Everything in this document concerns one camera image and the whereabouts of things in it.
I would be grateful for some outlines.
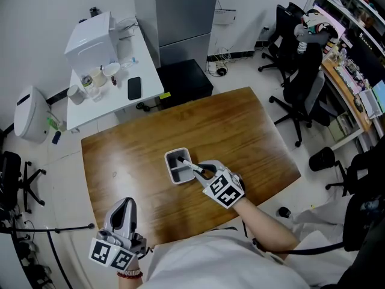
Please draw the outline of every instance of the wooden table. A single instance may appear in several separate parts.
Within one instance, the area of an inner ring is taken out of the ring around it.
[[[259,205],[300,177],[278,130],[251,88],[173,107],[82,140],[88,192],[102,227],[106,212],[132,197],[150,246],[192,237],[236,217],[193,180],[174,185],[164,154],[186,147],[193,162],[220,160],[239,173]]]
[[[366,114],[366,111],[364,110],[362,113],[360,113],[356,105],[354,105],[354,96],[349,91],[347,85],[344,83],[340,75],[334,69],[335,66],[337,66],[337,64],[330,60],[325,60],[324,62],[322,62],[322,65],[321,65],[322,70],[324,71],[326,77],[329,78],[331,83],[334,85],[338,93],[341,95],[343,101],[348,106],[353,117],[357,121],[359,129],[353,132],[352,134],[350,134],[349,136],[346,136],[339,142],[337,142],[334,146],[332,146],[331,148],[333,150],[338,149],[339,147],[355,139],[357,136],[361,135],[362,133],[367,132],[372,125],[372,122],[369,120],[369,117]]]

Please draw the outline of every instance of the black chair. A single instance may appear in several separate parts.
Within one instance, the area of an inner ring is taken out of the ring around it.
[[[278,67],[283,77],[283,84],[286,82],[285,72],[293,74],[297,70],[297,48],[299,41],[294,36],[294,28],[301,23],[304,11],[294,3],[289,3],[288,8],[282,5],[277,6],[276,30],[269,38],[269,52],[271,55],[262,53],[262,58],[269,58],[273,63],[261,66],[258,71]],[[282,42],[278,48],[274,42],[282,36]]]
[[[18,154],[5,151],[1,156],[1,185],[0,185],[0,208],[4,211],[11,211],[17,205],[17,192],[21,188],[23,190],[24,211],[31,213],[28,209],[27,199],[28,194],[37,201],[40,205],[45,205],[43,200],[40,200],[34,192],[31,190],[31,183],[39,173],[46,174],[43,169],[38,169],[30,177],[27,175],[27,166],[31,166],[30,161],[26,161],[24,164],[23,180],[19,180],[21,177],[20,167],[21,158]]]
[[[299,61],[297,75],[291,82],[287,81],[283,89],[285,101],[292,106],[274,96],[269,98],[271,103],[278,103],[288,113],[275,121],[275,125],[288,119],[293,120],[298,136],[298,141],[295,143],[296,147],[299,147],[302,142],[301,121],[306,122],[308,128],[312,127],[313,120],[324,126],[329,126],[330,116],[337,115],[331,108],[327,108],[326,97],[321,93],[325,82],[323,72],[318,69],[322,62],[321,46],[317,43],[309,43],[306,52]]]
[[[343,187],[342,196],[349,194],[378,194],[385,191],[383,187],[383,155],[385,153],[385,136],[380,139],[377,145],[362,154],[357,154],[350,167],[345,172],[339,161],[336,161],[335,166],[339,166],[342,174],[343,182],[332,183],[325,186],[329,190],[332,186]],[[368,174],[358,179],[358,171],[367,169]]]

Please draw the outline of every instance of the white sleeve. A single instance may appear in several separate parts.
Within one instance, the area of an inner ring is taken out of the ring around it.
[[[309,234],[295,249],[313,249],[331,243],[320,231]],[[354,255],[344,249],[319,255],[289,255],[285,264],[295,270],[310,286],[337,284],[342,274],[352,265]]]

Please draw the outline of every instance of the tile floor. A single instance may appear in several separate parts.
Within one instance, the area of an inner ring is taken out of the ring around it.
[[[283,89],[280,86],[282,79],[277,70],[264,70],[263,73],[257,71],[258,66],[266,63],[268,61],[261,59],[258,51],[253,58],[229,63],[229,72],[226,76],[216,78],[208,75],[214,85],[213,93],[217,94],[250,86],[271,119],[273,121],[279,119],[285,115],[285,112],[277,104],[270,104],[268,99],[271,95],[282,99]],[[46,141],[40,145],[28,143],[16,138],[13,133],[10,134],[4,144],[5,151],[18,153],[22,157],[22,161],[32,161],[33,165],[29,168],[29,174],[37,168],[47,170],[47,175],[40,175],[32,186],[32,189],[46,202],[46,205],[42,207],[29,198],[32,214],[24,214],[23,219],[31,220],[36,228],[84,226],[94,222],[84,175],[81,139],[119,123],[151,114],[155,110],[156,108],[145,113],[132,107],[118,116],[109,114],[80,127],[77,133],[64,132],[57,145],[51,143],[54,136],[52,129]],[[65,120],[67,99],[54,104],[52,112],[59,119]],[[328,132],[325,132],[325,129],[316,123],[311,129],[302,125],[301,130],[303,144],[296,148],[294,143],[297,141],[297,135],[294,124],[287,120],[278,126],[278,131],[297,164],[301,178],[260,205],[265,212],[273,216],[282,205],[293,212],[300,212],[340,196],[340,190],[332,188],[327,191],[324,188],[326,184],[340,180],[339,173],[335,168],[312,172],[307,164],[309,157],[325,146]],[[336,151],[336,158],[347,166],[356,153],[356,143],[352,141]],[[243,231],[239,218],[232,220],[230,224]],[[60,235],[53,234],[62,265],[74,288],[114,288],[115,285],[117,288],[117,278],[112,270],[105,269],[88,260],[89,243],[95,233],[96,229],[67,232]],[[37,255],[38,259],[40,263],[46,264],[52,269],[51,278],[56,288],[67,288],[45,234],[36,234],[35,242],[40,249]],[[150,259],[149,255],[141,261],[143,269],[148,265]]]

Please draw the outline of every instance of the gray refrigerator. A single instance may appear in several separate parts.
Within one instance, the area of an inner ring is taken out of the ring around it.
[[[135,0],[155,67],[195,59],[205,69],[216,0]]]

